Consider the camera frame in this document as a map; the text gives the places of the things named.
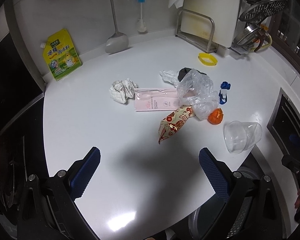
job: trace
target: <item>cutting board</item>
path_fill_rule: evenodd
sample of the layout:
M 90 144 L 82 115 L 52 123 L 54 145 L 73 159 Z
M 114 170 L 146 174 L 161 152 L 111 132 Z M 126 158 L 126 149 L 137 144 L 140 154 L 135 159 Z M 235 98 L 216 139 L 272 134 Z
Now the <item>cutting board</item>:
M 237 23 L 240 0 L 185 0 L 184 9 L 188 9 L 212 18 L 215 32 L 212 41 L 229 48 Z M 183 12 L 181 31 L 209 39 L 211 23 L 199 16 Z

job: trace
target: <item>white countertop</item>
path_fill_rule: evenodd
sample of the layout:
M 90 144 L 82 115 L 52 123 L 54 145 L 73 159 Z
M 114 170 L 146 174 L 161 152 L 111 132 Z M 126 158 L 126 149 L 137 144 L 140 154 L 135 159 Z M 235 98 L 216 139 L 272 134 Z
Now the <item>white countertop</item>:
M 250 152 L 232 155 L 226 149 L 223 126 L 234 120 L 261 124 L 263 137 L 257 146 L 274 173 L 280 172 L 278 176 L 275 173 L 280 186 L 293 183 L 283 189 L 288 206 L 296 200 L 291 172 L 276 168 L 282 166 L 282 153 L 266 125 L 281 87 L 300 112 L 297 96 L 255 53 L 238 60 L 215 55 L 218 64 L 206 67 L 198 60 L 199 52 L 179 38 L 160 38 L 99 56 L 48 84 L 43 129 L 50 176 L 67 170 L 91 147 L 100 149 L 100 165 L 75 203 L 101 240 L 140 240 L 173 225 L 206 202 L 214 191 L 199 165 L 200 149 L 207 147 L 232 171 Z M 207 73 L 215 90 L 223 81 L 231 83 L 228 102 L 220 106 L 224 118 L 220 125 L 212 125 L 192 117 L 159 145 L 158 127 L 170 112 L 135 112 L 133 100 L 119 104 L 110 98 L 108 89 L 115 80 L 126 78 L 140 88 L 171 88 L 159 71 L 184 67 Z M 296 224 L 288 226 L 294 230 Z

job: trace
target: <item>backsplash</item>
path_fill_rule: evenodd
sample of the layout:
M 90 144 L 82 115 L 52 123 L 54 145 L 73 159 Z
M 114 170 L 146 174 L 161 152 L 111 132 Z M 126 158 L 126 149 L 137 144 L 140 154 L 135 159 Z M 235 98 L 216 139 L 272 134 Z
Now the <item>backsplash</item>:
M 78 54 L 106 42 L 114 33 L 110 0 L 13 0 L 21 35 L 40 73 L 49 72 L 42 58 L 40 44 L 53 33 L 66 28 Z M 177 10 L 168 9 L 169 0 L 146 0 L 143 17 L 148 32 L 175 27 Z M 140 17 L 138 0 L 114 0 L 120 32 L 137 35 Z

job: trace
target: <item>clear plastic cup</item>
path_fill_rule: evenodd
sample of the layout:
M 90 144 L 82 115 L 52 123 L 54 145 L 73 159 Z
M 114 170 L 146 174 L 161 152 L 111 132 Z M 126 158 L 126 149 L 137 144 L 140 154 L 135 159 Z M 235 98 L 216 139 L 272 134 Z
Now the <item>clear plastic cup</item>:
M 225 126 L 223 136 L 228 151 L 237 154 L 261 140 L 262 128 L 257 122 L 233 121 Z

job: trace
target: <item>metal bolt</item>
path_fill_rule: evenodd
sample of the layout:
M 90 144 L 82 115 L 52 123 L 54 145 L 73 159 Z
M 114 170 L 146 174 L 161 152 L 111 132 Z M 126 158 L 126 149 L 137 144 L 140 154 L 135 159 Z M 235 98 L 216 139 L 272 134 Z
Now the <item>metal bolt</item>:
M 238 172 L 238 171 L 235 171 L 234 173 L 233 173 L 233 176 L 235 176 L 237 179 L 238 178 L 241 178 L 241 173 L 240 172 Z
M 31 174 L 28 179 L 29 179 L 29 181 L 33 181 L 35 179 L 35 175 Z
M 265 179 L 266 182 L 271 181 L 271 178 L 270 178 L 270 176 L 268 176 L 268 175 L 265 175 L 263 178 Z
M 58 171 L 58 177 L 62 178 L 67 172 L 65 170 Z

